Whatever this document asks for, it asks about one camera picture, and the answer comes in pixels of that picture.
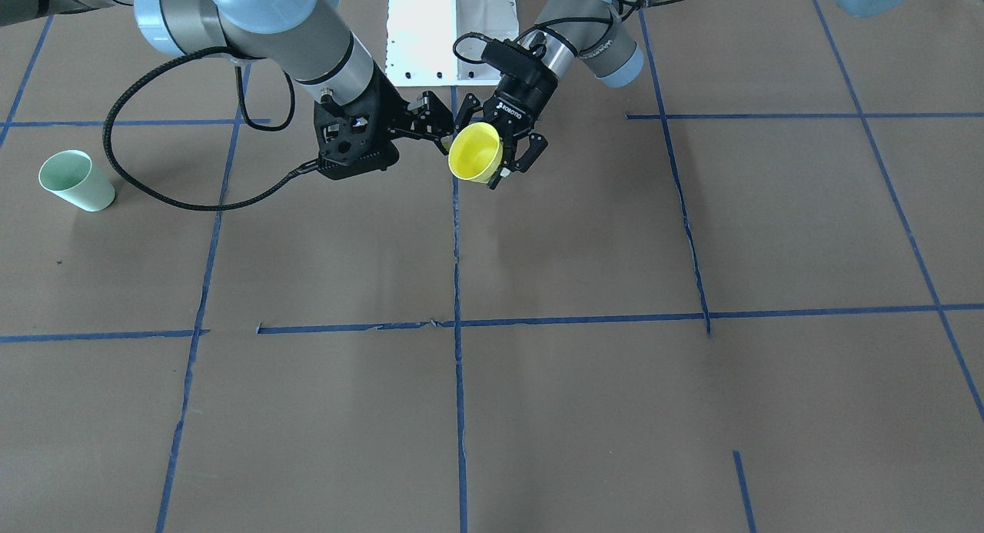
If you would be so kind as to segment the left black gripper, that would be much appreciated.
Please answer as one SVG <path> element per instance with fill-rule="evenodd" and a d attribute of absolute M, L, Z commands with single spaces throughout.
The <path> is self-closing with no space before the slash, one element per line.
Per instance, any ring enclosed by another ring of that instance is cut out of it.
<path fill-rule="evenodd" d="M 521 154 L 519 139 L 504 142 L 502 158 L 489 179 L 491 190 L 508 175 L 528 172 L 549 146 L 547 138 L 534 132 L 534 127 L 554 95 L 559 78 L 544 63 L 545 50 L 527 51 L 532 60 L 530 70 L 520 76 L 501 73 L 499 84 L 485 103 L 475 94 L 466 94 L 454 116 L 453 140 L 481 113 L 481 121 L 494 126 L 500 135 L 527 135 Z"/>

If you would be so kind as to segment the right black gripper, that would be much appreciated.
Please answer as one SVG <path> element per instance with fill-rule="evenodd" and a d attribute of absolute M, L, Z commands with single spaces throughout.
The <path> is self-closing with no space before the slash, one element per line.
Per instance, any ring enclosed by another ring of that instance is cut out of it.
<path fill-rule="evenodd" d="M 356 143 L 411 139 L 432 143 L 449 155 L 454 139 L 454 115 L 435 92 L 424 91 L 405 101 L 378 65 L 364 92 L 355 99 Z"/>

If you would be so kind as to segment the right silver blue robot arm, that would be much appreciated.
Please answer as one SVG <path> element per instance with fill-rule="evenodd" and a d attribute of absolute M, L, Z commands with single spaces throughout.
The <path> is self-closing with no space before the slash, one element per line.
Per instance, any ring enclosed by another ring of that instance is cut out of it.
<path fill-rule="evenodd" d="M 1 0 L 2 24 L 132 8 L 150 45 L 172 57 L 210 50 L 235 62 L 268 59 L 315 102 L 323 158 L 343 166 L 396 157 L 413 139 L 445 152 L 452 115 L 433 92 L 405 101 L 341 17 L 340 0 Z"/>

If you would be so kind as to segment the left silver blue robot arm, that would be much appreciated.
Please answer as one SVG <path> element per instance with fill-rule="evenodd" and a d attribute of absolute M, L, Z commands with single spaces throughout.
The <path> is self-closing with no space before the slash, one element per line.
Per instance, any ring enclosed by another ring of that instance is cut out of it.
<path fill-rule="evenodd" d="M 524 173 L 548 146 L 535 130 L 570 66 L 584 63 L 600 83 L 622 88 L 642 71 L 643 50 L 625 21 L 646 8 L 688 0 L 547 0 L 537 21 L 513 38 L 458 36 L 470 46 L 458 60 L 489 65 L 500 80 L 486 101 L 468 95 L 458 110 L 447 166 L 463 182 L 497 187 Z M 481 42 L 477 52 L 475 43 Z"/>

